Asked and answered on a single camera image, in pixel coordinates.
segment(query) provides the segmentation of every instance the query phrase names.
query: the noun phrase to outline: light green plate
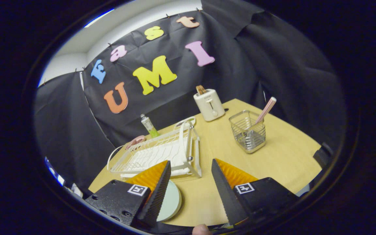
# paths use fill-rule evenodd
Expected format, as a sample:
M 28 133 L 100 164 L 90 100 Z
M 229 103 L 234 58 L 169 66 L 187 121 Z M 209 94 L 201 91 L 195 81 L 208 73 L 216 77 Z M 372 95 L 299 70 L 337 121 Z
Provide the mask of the light green plate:
M 161 211 L 159 212 L 156 221 L 164 221 L 173 217 L 181 208 L 182 196 L 178 187 L 169 180 L 164 194 Z

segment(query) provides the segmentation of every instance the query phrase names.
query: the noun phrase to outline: pink letter i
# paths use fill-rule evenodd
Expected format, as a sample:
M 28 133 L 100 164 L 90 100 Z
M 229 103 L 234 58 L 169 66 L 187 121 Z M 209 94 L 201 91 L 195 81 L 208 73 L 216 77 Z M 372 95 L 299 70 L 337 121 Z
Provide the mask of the pink letter i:
M 215 61 L 215 58 L 212 56 L 209 56 L 207 52 L 204 50 L 204 48 L 201 46 L 201 41 L 196 41 L 189 43 L 185 46 L 185 48 L 190 49 L 192 53 L 194 53 L 195 57 L 198 60 L 197 65 L 202 67 L 206 64 L 211 64 Z

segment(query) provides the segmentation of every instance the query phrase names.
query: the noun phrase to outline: yellow letter m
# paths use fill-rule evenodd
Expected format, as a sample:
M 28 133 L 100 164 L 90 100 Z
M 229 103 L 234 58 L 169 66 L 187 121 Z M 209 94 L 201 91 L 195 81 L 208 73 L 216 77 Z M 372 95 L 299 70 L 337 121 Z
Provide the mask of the yellow letter m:
M 143 87 L 143 95 L 147 95 L 153 91 L 152 84 L 155 87 L 159 87 L 159 76 L 161 76 L 161 83 L 163 85 L 168 84 L 176 79 L 176 74 L 170 71 L 165 62 L 166 57 L 160 55 L 153 60 L 152 71 L 140 67 L 133 72 L 133 76 L 139 79 L 140 84 Z

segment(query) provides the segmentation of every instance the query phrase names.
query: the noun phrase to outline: wire dish rack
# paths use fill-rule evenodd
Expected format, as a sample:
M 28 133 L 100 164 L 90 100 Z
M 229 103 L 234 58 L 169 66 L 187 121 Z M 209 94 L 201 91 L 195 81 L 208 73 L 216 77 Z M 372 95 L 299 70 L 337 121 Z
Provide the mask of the wire dish rack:
M 107 169 L 130 178 L 169 160 L 171 176 L 193 174 L 200 178 L 199 142 L 194 126 L 186 121 L 178 129 L 131 146 L 112 168 L 109 168 L 108 159 Z

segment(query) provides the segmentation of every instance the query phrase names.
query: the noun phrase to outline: foam letter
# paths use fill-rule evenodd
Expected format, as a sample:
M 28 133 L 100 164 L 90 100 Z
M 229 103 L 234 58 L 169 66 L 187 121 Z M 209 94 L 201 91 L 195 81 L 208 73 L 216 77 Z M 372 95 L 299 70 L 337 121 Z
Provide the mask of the foam letter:
M 125 56 L 126 54 L 127 54 L 127 51 L 126 51 L 124 45 L 118 46 L 116 49 L 114 49 L 111 52 L 110 61 L 114 62 L 114 61 L 118 60 L 118 58 L 121 58 L 121 57 Z
M 187 28 L 195 28 L 195 27 L 200 26 L 200 23 L 198 23 L 198 22 L 193 23 L 192 22 L 193 19 L 194 19 L 194 17 L 183 16 L 183 17 L 177 19 L 176 22 L 182 23 Z
M 201 46 L 201 41 L 192 42 L 187 44 L 185 48 L 190 49 L 194 53 L 195 57 L 198 60 L 197 65 L 202 67 L 206 64 L 211 64 L 215 61 L 214 57 L 211 57 L 207 54 L 204 48 Z
M 115 102 L 112 94 L 113 91 L 109 91 L 104 95 L 104 100 L 107 101 L 108 107 L 110 108 L 111 112 L 113 113 L 120 113 L 123 111 L 126 107 L 127 104 L 129 103 L 129 100 L 127 98 L 126 91 L 124 91 L 124 82 L 119 83 L 118 85 L 115 86 L 115 89 L 118 91 L 121 97 L 121 104 L 117 105 Z
M 146 29 L 145 35 L 148 40 L 157 39 L 163 35 L 163 30 L 161 30 L 161 27 L 159 26 L 153 26 L 152 28 Z
M 101 84 L 105 77 L 105 71 L 103 72 L 104 66 L 100 63 L 101 63 L 101 60 L 100 59 L 97 60 L 94 68 L 92 69 L 91 76 L 94 76 L 96 79 L 98 79 L 98 81 Z
M 170 71 L 165 62 L 166 57 L 160 55 L 153 60 L 152 71 L 140 67 L 133 72 L 133 76 L 139 79 L 140 84 L 143 87 L 143 94 L 147 95 L 153 91 L 152 84 L 155 87 L 159 87 L 159 76 L 161 76 L 161 83 L 163 85 L 168 84 L 176 79 L 176 74 Z

